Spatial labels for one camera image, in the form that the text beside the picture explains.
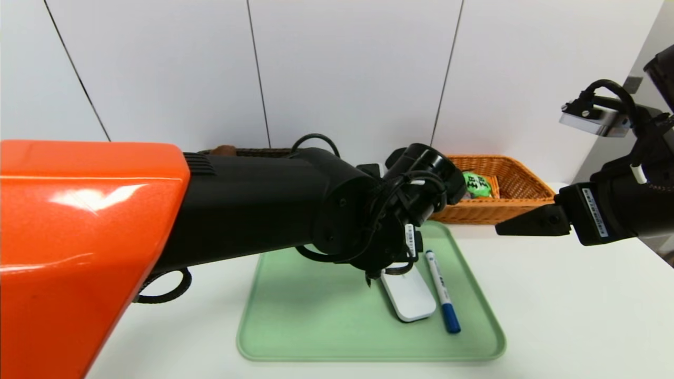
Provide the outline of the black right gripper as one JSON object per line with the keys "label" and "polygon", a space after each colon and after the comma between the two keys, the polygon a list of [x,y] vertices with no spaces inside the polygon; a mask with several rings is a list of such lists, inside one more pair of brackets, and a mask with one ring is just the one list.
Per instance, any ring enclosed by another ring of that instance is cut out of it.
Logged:
{"label": "black right gripper", "polygon": [[643,166],[648,182],[636,182],[628,159],[604,164],[589,182],[559,190],[547,204],[495,225],[501,236],[564,236],[571,225],[585,246],[672,233],[672,159]]}

